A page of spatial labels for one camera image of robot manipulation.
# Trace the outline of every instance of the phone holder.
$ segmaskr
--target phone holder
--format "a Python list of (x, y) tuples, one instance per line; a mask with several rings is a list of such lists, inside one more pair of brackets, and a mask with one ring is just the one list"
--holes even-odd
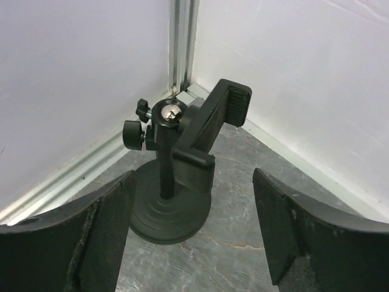
[(240, 127), (246, 120), (251, 89), (220, 80), (203, 105), (187, 106), (177, 98), (138, 102), (139, 121), (123, 127), (126, 148), (156, 152), (156, 160), (135, 171), (136, 195), (130, 227), (152, 243), (182, 242), (197, 233), (211, 207), (215, 157), (208, 152), (223, 125)]

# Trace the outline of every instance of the marble surface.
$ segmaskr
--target marble surface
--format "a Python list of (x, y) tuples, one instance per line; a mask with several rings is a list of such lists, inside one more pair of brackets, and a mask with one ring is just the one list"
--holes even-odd
[[(129, 230), (116, 292), (271, 292), (252, 187), (255, 167), (328, 205), (355, 214), (334, 195), (245, 130), (224, 125), (216, 156), (212, 208), (204, 227), (186, 242), (158, 246)], [(74, 198), (155, 158), (130, 151)]]

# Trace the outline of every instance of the phone mount stand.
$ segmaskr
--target phone mount stand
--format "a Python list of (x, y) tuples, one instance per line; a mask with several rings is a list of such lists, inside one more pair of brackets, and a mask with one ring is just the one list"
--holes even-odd
[(187, 106), (177, 98), (148, 107), (138, 102), (136, 114), (151, 125), (125, 121), (126, 148), (156, 152), (157, 159), (135, 171), (136, 195), (130, 227), (145, 240), (161, 245), (182, 242), (197, 233), (211, 207), (215, 157), (208, 152), (223, 125), (240, 127), (246, 120), (251, 89), (220, 80), (204, 104)]

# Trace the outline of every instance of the round black base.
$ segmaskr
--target round black base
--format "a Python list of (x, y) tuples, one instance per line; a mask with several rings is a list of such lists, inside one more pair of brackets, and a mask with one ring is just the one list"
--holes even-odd
[(159, 163), (147, 162), (135, 171), (136, 196), (131, 229), (145, 240), (172, 245), (194, 236), (204, 225), (211, 194), (199, 193), (177, 184), (174, 197), (160, 197)]

